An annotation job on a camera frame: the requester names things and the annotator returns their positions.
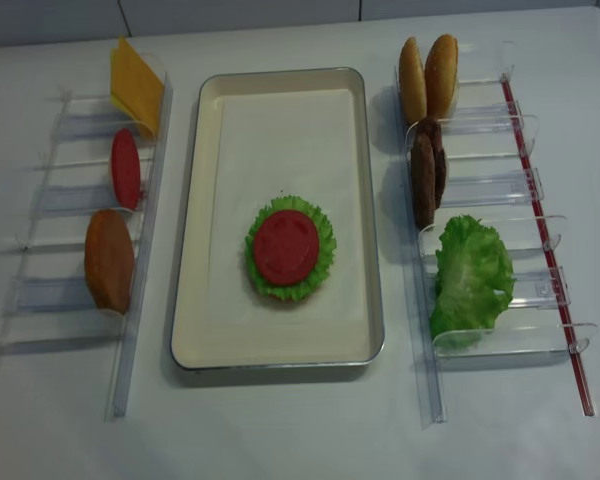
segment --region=metal tray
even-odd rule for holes
[[[348,68],[205,82],[185,216],[171,350],[185,369],[359,366],[384,342],[364,82]],[[329,216],[330,277],[309,299],[259,296],[244,238],[272,198]]]

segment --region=yellow cheese slice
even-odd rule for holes
[[[140,55],[122,37],[111,51],[111,103],[142,122],[143,137],[155,138],[160,126],[164,85]]]

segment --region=red tomato slice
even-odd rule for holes
[[[140,201],[140,159],[133,134],[127,128],[113,137],[111,181],[120,206],[135,210]]]
[[[256,232],[253,256],[260,274],[271,284],[301,282],[316,264],[320,251],[313,221],[297,210],[270,215]]]

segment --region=clear acrylic rack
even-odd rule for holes
[[[426,58],[428,49],[421,49]],[[405,139],[401,165],[405,185],[408,238],[403,265],[409,325],[423,424],[445,422],[442,372],[551,365],[569,361],[583,412],[596,414],[580,354],[597,333],[593,323],[575,323],[569,313],[565,272],[555,251],[567,229],[562,216],[546,216],[539,172],[530,156],[539,120],[523,115],[510,80],[515,45],[460,45],[458,104],[440,121],[447,154],[447,182],[433,225],[418,232],[412,210],[410,149],[416,125],[404,124],[395,74],[396,119]],[[447,220],[471,214],[498,230],[513,261],[516,284],[509,310],[494,329],[449,331],[431,338],[435,305],[436,250]]]
[[[0,356],[5,347],[59,343],[71,349],[81,340],[116,345],[107,419],[126,413],[140,327],[165,157],[173,90],[159,59],[142,55],[164,84],[160,127],[143,138],[137,124],[116,110],[109,95],[63,91],[30,208],[7,243],[18,258],[0,315]],[[141,201],[136,210],[118,206],[109,184],[109,155],[117,131],[132,131],[141,164]],[[84,279],[84,239],[91,214],[118,210],[134,244],[131,305],[126,315],[96,308]]]

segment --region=red stripe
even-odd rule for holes
[[[516,136],[516,143],[518,144],[518,151],[520,153],[520,160],[522,161],[522,168],[531,168],[531,162],[529,160],[529,155],[527,154],[527,149],[525,147],[524,136],[522,134],[522,128],[520,125],[520,120],[515,115],[519,115],[519,112],[516,111],[516,106],[513,99],[513,92],[511,91],[511,85],[509,84],[508,78],[505,76],[502,77],[502,90],[504,91],[504,98],[509,104],[509,114],[514,116],[512,118],[512,123],[514,127],[514,132]],[[536,217],[544,217],[544,213],[542,211],[542,204],[540,200],[533,200],[533,213]],[[538,219],[538,230],[540,231],[540,238],[542,239],[543,245],[549,240],[549,232],[547,229],[547,224],[544,218]],[[556,262],[556,257],[553,254],[553,249],[545,250],[545,258],[547,259],[547,266],[549,268],[554,268],[558,266]],[[558,311],[560,312],[560,319],[562,320],[563,325],[570,325],[571,322],[571,314],[569,313],[569,307],[567,305],[558,307]],[[572,345],[576,341],[576,335],[572,328],[564,329],[565,337],[567,343]],[[578,393],[580,394],[580,401],[582,402],[582,410],[586,416],[594,416],[595,408],[593,406],[593,401],[591,400],[591,394],[589,393],[589,385],[587,383],[587,377],[584,373],[584,366],[582,364],[582,358],[579,353],[571,353],[571,365],[573,366],[573,373],[575,374],[576,384],[578,385]]]

